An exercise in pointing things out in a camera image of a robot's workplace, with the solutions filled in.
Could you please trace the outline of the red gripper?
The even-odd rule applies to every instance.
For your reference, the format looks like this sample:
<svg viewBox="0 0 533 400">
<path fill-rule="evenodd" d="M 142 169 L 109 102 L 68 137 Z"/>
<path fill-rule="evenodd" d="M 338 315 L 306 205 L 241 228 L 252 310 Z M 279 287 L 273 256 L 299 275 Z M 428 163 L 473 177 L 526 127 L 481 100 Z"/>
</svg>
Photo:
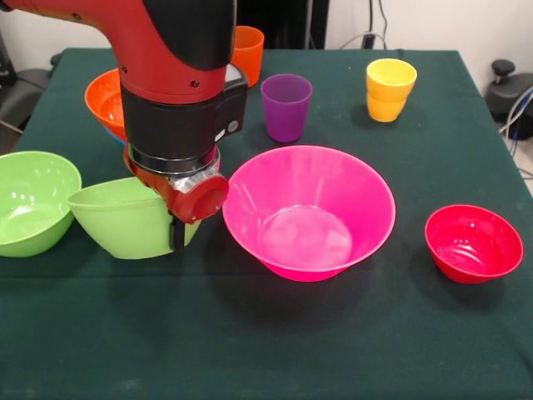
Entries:
<svg viewBox="0 0 533 400">
<path fill-rule="evenodd" d="M 149 172 L 134 163 L 128 149 L 123 150 L 123 159 L 128 170 L 140 182 L 156 192 L 173 214 L 170 223 L 170 248 L 177 252 L 185 247 L 185 223 L 209 218 L 216 214 L 227 198 L 229 184 L 220 174 L 221 154 L 217 147 L 208 156 L 210 162 L 188 176 L 165 176 Z"/>
</svg>

